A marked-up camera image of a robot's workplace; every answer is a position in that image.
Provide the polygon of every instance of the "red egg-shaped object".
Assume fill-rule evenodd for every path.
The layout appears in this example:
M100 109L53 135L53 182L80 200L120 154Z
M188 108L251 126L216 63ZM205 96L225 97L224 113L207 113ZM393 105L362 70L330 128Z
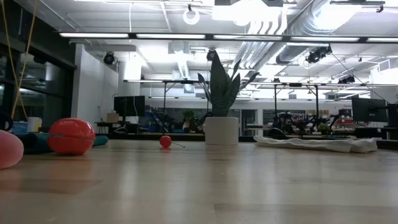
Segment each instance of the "red egg-shaped object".
M172 139L170 136L162 136L159 140L160 145L163 146L164 148L168 148L172 145Z
M17 164L24 155L24 145L17 136L0 130L0 169Z
M63 118L55 122L47 139L50 148L59 154L83 155L95 140L94 127L87 121Z

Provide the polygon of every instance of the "snake plant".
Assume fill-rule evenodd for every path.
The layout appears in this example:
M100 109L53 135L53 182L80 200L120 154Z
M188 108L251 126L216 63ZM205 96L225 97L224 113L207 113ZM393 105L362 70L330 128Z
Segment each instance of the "snake plant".
M235 64L233 74L230 77L225 72L217 52L215 52L215 57L210 70L210 89L206 86L206 81L203 76L198 73L199 84L205 90L207 100L213 105L213 116L227 116L239 91L244 89L249 83L253 82L259 74L258 72L254 73L246 83L241 84L240 74L235 76L239 68L239 63L240 60Z

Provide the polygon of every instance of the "pink ball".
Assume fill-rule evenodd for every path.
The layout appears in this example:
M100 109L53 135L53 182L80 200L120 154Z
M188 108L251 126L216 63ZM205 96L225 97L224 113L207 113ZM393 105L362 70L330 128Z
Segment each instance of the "pink ball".
M0 130L0 169L17 164L24 155L24 145L17 136Z

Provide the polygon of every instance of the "cardboard box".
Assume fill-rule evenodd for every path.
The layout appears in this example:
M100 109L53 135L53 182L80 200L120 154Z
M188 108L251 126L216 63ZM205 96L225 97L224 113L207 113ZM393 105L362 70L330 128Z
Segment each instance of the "cardboard box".
M108 113L106 114L106 122L108 123L118 123L119 114L118 113Z

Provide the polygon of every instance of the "computer monitor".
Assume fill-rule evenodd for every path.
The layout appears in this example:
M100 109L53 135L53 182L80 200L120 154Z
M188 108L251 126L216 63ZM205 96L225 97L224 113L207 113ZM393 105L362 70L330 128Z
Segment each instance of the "computer monitor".
M145 116L145 96L117 96L113 110L120 116Z
M348 116L348 117L352 116L351 110L348 110L348 109L341 109L341 110L338 110L338 114L339 114L340 116Z
M387 122L385 100L352 98L351 101L354 121Z

